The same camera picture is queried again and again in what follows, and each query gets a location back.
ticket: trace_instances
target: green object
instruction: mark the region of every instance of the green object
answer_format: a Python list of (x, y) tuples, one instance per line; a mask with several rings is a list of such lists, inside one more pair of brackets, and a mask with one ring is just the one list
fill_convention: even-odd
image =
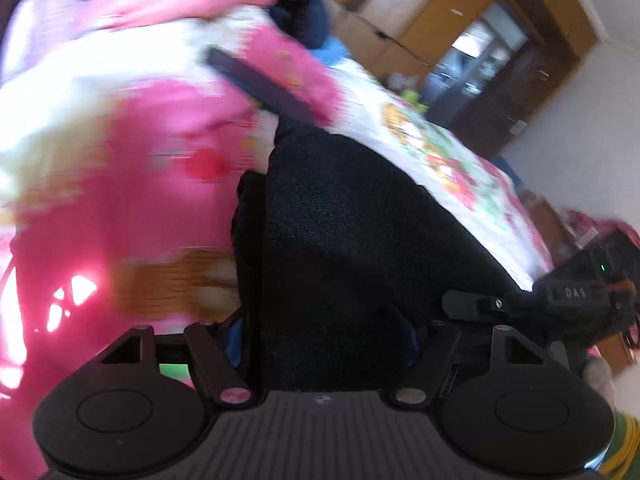
[(415, 90), (405, 90), (404, 92), (402, 92), (400, 97), (407, 101), (409, 104), (415, 105), (418, 102), (418, 97), (420, 96)]
[(191, 379), (191, 376), (189, 375), (189, 365), (161, 363), (159, 366), (160, 373), (165, 377), (177, 380)]
[[(620, 448), (625, 441), (626, 434), (626, 420), (625, 417), (620, 413), (616, 412), (616, 429), (613, 433), (613, 438), (611, 439), (611, 444), (609, 445), (609, 449), (607, 449), (607, 454), (604, 457), (604, 462), (606, 462), (609, 458), (611, 458)], [(635, 456), (631, 467), (626, 472), (623, 477), (625, 480), (636, 480), (640, 478), (640, 458), (638, 455)]]

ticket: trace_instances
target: dark clothing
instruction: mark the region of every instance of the dark clothing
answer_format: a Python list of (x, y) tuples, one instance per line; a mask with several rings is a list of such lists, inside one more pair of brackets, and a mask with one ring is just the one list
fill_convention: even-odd
[[(411, 361), (402, 316), (425, 325), (440, 315), (450, 288), (498, 296), (517, 289), (423, 187), (347, 137), (282, 119), (264, 202), (248, 189), (240, 193), (234, 249), (242, 306), (259, 312), (249, 323), (259, 325), (252, 354), (260, 352), (265, 388), (392, 385)], [(250, 223), (247, 212), (260, 209), (257, 278), (259, 251), (242, 243), (239, 229)], [(259, 222), (253, 226), (260, 229)], [(246, 278), (246, 266), (253, 278)]]
[(322, 0), (279, 0), (269, 14), (280, 30), (309, 49), (321, 48), (331, 29)]
[(242, 283), (238, 292), (244, 318), (241, 361), (244, 365), (240, 372), (250, 384), (260, 384), (260, 355), (255, 350), (259, 348), (265, 180), (263, 174), (245, 172), (238, 184), (238, 208), (231, 225), (238, 282)]

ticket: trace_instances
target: circular pad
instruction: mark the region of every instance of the circular pad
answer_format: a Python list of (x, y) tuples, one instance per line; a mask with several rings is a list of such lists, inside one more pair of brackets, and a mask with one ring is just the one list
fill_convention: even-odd
[(505, 425), (525, 433), (557, 430), (569, 418), (569, 408), (548, 392), (508, 392), (495, 403), (495, 415)]
[(144, 424), (152, 412), (151, 401), (143, 394), (117, 390), (85, 399), (78, 408), (78, 418), (90, 430), (125, 433)]
[(185, 453), (205, 423), (187, 385), (139, 365), (99, 365), (42, 401), (33, 433), (48, 461), (74, 476), (130, 476)]

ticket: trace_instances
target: screw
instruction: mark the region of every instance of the screw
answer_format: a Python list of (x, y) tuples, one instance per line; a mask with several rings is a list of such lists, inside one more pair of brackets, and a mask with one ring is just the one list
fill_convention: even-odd
[(427, 400), (427, 394), (418, 388), (403, 388), (396, 392), (396, 400), (403, 404), (420, 404)]

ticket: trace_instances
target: white fabric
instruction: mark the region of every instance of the white fabric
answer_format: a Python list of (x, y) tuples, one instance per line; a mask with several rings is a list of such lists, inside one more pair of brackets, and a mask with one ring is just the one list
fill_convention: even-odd
[[(522, 228), (506, 229), (504, 225), (496, 223), (495, 218), (481, 211), (469, 210), (443, 186), (442, 179), (429, 166), (411, 156), (386, 126), (382, 115), (384, 105), (394, 102), (393, 96), (380, 87), (359, 64), (350, 59), (344, 60), (332, 67), (332, 72), (345, 94), (347, 105), (338, 124), (330, 128), (331, 133), (357, 140), (424, 186), (487, 248), (520, 288), (531, 290), (535, 279), (550, 269), (533, 245), (530, 233)], [(470, 160), (477, 160), (455, 137), (450, 136), (450, 142), (457, 144), (458, 153), (468, 155)], [(474, 177), (483, 178), (482, 173), (486, 172), (478, 170)], [(508, 209), (507, 204), (500, 206)]]
[(122, 89), (171, 77), (214, 91), (219, 75), (203, 63), (207, 47), (236, 53), (244, 31), (267, 20), (257, 7), (238, 7), (213, 22), (96, 30), (8, 81), (0, 88), (0, 204), (80, 165), (104, 139)]
[(23, 72), (27, 64), (27, 53), (31, 38), (31, 29), (37, 19), (36, 0), (22, 0), (15, 8), (11, 21), (6, 30), (12, 33), (6, 34), (2, 42), (0, 54), (0, 85), (13, 79)]

